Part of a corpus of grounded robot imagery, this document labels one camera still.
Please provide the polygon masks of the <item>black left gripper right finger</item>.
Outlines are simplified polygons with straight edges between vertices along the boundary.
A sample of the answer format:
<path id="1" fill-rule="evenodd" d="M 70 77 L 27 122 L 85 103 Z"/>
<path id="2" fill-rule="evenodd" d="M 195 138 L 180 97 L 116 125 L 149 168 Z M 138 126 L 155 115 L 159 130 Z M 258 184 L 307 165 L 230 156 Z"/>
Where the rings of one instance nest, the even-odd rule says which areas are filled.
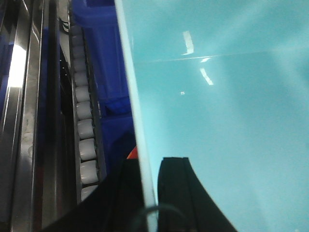
<path id="1" fill-rule="evenodd" d="M 163 158 L 157 183 L 160 232 L 234 232 L 236 229 L 197 178 L 188 158 Z"/>

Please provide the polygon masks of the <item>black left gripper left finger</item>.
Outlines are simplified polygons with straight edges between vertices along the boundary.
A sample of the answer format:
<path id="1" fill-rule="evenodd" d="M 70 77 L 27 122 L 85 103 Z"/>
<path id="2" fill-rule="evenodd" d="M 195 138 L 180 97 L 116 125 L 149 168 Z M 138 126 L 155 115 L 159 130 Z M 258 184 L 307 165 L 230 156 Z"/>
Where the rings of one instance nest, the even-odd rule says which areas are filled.
<path id="1" fill-rule="evenodd" d="M 125 232 L 144 208 L 137 159 L 123 160 L 77 207 L 45 232 Z"/>

